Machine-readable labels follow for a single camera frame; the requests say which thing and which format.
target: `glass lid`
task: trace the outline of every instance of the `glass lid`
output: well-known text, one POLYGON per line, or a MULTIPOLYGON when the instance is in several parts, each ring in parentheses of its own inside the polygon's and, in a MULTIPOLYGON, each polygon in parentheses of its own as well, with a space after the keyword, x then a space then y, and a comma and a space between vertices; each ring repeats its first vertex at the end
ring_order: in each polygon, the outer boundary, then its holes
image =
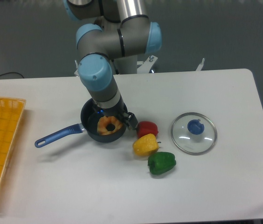
POLYGON ((200 155, 215 145, 217 131, 207 117, 190 112, 176 118, 172 124, 171 137, 175 145, 183 152, 200 155))

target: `donut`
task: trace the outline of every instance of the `donut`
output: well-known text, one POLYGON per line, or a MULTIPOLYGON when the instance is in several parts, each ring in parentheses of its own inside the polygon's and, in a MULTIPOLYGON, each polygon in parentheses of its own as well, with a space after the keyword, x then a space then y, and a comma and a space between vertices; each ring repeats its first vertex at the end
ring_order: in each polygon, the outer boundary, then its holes
POLYGON ((97 123, 97 133, 100 135, 108 135, 108 134, 113 134, 116 131, 118 131, 122 127, 122 123, 117 120, 114 116, 106 117, 103 116, 102 118, 99 119, 97 123), (115 129, 112 131, 108 131, 107 126, 108 125, 114 125, 115 129))

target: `black pan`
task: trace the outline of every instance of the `black pan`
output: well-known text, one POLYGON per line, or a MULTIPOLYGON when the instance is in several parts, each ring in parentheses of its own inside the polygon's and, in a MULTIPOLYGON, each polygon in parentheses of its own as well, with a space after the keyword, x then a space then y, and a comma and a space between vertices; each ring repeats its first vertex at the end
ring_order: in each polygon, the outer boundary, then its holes
POLYGON ((122 125, 122 127, 115 133, 108 135, 99 135, 97 133, 97 123, 99 119, 104 115, 100 112, 95 112, 93 107, 94 107, 93 100, 92 99, 88 100, 82 108, 80 124, 71 125, 69 127, 66 127, 62 130, 59 130, 53 134, 50 134, 44 138, 37 140, 35 142, 35 147, 41 148, 67 135, 83 133, 85 131, 87 131, 88 135, 92 139, 98 142, 108 143, 119 139, 124 134, 126 130, 126 125, 122 125))

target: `green bell pepper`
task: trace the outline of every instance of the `green bell pepper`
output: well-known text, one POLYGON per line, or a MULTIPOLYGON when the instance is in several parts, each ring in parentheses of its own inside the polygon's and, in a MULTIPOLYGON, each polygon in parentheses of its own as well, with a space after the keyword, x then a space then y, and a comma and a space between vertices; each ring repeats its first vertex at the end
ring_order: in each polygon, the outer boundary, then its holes
POLYGON ((150 173, 160 175, 171 170, 176 165, 175 155, 168 152, 157 152, 148 157, 150 173))

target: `pan handle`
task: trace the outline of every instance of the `pan handle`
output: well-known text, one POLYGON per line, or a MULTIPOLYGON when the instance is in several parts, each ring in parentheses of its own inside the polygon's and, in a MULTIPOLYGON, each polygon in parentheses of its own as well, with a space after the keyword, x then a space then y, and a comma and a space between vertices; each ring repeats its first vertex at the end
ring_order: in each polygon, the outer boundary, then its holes
POLYGON ((75 125, 71 125, 68 126, 64 129, 61 129, 55 133, 52 133, 44 138, 41 138, 39 140, 37 140, 35 142, 35 147, 36 148, 41 148, 43 146, 46 146, 49 143, 52 143, 53 141, 59 140, 67 135, 70 134, 79 134, 79 133, 83 133, 84 131, 86 131, 86 129, 84 128, 84 126, 82 124, 75 124, 75 125))

